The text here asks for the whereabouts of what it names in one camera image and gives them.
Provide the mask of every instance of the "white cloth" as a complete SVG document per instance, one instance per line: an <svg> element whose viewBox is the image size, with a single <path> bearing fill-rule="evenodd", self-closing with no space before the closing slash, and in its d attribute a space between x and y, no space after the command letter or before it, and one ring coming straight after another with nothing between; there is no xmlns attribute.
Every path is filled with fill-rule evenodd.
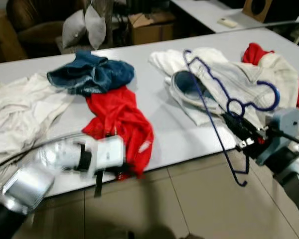
<svg viewBox="0 0 299 239"><path fill-rule="evenodd" d="M34 74L0 87L0 163L30 147L74 96L52 86L46 74Z"/></svg>
<svg viewBox="0 0 299 239"><path fill-rule="evenodd" d="M257 81L266 81L274 84L280 91L279 107L296 107L299 75L282 56L275 53L267 54L261 59L259 66L229 62L220 51L212 48L197 48L188 54L187 59L190 61L195 56L211 68L212 74L223 83L231 98L237 98L243 103L254 102L263 108L269 107L274 102L273 91L268 86L257 85ZM187 69L182 52L174 50L154 52L149 61L168 76ZM196 62L192 64L191 69L219 105L226 109L228 99L217 81L207 74L205 67ZM237 113L241 111L240 106L236 104L231 105L230 110ZM255 127L263 127L265 117L266 113L253 107L247 107L244 115Z"/></svg>

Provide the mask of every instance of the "black cable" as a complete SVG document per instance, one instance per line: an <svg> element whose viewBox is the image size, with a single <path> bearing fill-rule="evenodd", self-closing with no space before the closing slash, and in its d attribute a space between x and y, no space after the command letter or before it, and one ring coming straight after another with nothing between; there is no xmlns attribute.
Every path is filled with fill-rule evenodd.
<svg viewBox="0 0 299 239"><path fill-rule="evenodd" d="M20 153L17 153L17 154L15 154L15 155L10 156L10 157L7 158L5 161L3 161L3 162L0 163L0 167L4 166L5 164L9 163L10 161L12 161L12 160L14 160L15 158L17 158L17 157L20 156L19 159L15 160L15 161L13 161L13 162L10 162L10 164L19 162L20 160L23 159L23 157L24 157L26 154L28 154L29 152L31 152L31 151L33 151L33 150L35 150L35 149L37 149L37 148L40 148L40 147L42 147L42 146L45 146L45 145L47 145L47 144L51 144L51 143L55 143L55 142L61 141L61 140L63 140L63 139L68 139L68 138L77 137L77 136L80 136L80 135L85 135L85 134L82 133L82 132L80 132L80 133L73 133L73 134L64 135L64 136L61 136L61 137L53 138L53 139L51 139L51 140L48 140L48 141L39 143L39 144L37 144L37 145L32 146L31 148L28 148L28 149L23 150L23 151L20 152Z"/></svg>
<svg viewBox="0 0 299 239"><path fill-rule="evenodd" d="M289 134L286 134L286 133L284 133L283 131L281 131L279 129L270 128L269 132L273 133L276 136L287 138L287 139L289 139L289 140L291 140L291 141L296 142L296 143L299 144L299 139L297 139L297 138L295 138L295 137L293 137L293 136L291 136Z"/></svg>

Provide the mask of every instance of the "clothing pile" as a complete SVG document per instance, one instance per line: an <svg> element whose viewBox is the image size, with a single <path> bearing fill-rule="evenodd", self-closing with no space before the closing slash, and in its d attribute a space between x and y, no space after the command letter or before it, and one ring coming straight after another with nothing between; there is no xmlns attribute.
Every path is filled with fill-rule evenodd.
<svg viewBox="0 0 299 239"><path fill-rule="evenodd" d="M299 106L299 75L295 68L291 66L286 59L274 52L260 53L261 47L257 44L251 44L247 49L243 62L230 62L224 55L213 48L197 48L187 56L190 62L195 57L201 59L209 68L213 77L218 78L231 98L236 98L243 103L254 102L258 107L266 108L275 101L274 91L265 85L258 85L257 82L264 81L272 83L280 92L279 107L288 108ZM182 91L177 88L173 81L179 71L186 71L187 66L183 57L183 53L176 50L168 50L165 52L153 52L149 61L166 75L165 81L170 84L171 96L180 104L184 112L200 126L206 117L205 108L198 104L191 103L190 98L195 98L199 102L200 98L189 94L188 91ZM217 102L222 110L226 110L228 98L221 86L215 81L207 68L197 62L191 65L191 71L197 77L200 84L207 89L209 101L213 104ZM188 78L188 84L193 84L193 80ZM215 110L215 106L209 106L208 109L220 115L223 111ZM231 105L231 111L240 114L240 105ZM250 123L255 127L263 127L265 125L266 113L259 112L253 107L246 107L244 115Z"/></svg>
<svg viewBox="0 0 299 239"><path fill-rule="evenodd" d="M73 62L55 71L0 84L0 164L42 138L77 94L96 115L83 132L95 139L120 135L129 171L142 175L154 136L137 109L135 94L125 86L133 78L134 68L128 63L80 51ZM15 165L0 168L0 183L16 170Z"/></svg>

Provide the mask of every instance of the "speaker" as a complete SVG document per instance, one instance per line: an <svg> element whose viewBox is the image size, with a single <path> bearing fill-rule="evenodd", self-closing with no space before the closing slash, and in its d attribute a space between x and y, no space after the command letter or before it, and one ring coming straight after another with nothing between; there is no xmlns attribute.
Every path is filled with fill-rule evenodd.
<svg viewBox="0 0 299 239"><path fill-rule="evenodd" d="M246 0L243 13L260 22L296 20L299 0Z"/></svg>
<svg viewBox="0 0 299 239"><path fill-rule="evenodd" d="M231 8L243 8L245 0L219 0Z"/></svg>

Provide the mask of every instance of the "blue denim cloth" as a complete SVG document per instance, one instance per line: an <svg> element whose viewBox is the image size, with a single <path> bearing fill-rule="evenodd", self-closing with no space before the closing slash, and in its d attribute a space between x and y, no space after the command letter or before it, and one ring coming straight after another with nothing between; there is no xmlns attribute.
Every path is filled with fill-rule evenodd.
<svg viewBox="0 0 299 239"><path fill-rule="evenodd" d="M47 77L52 85L66 88L70 94L89 96L128 84L134 77L134 67L94 56L90 51L77 51L73 62L48 72Z"/></svg>

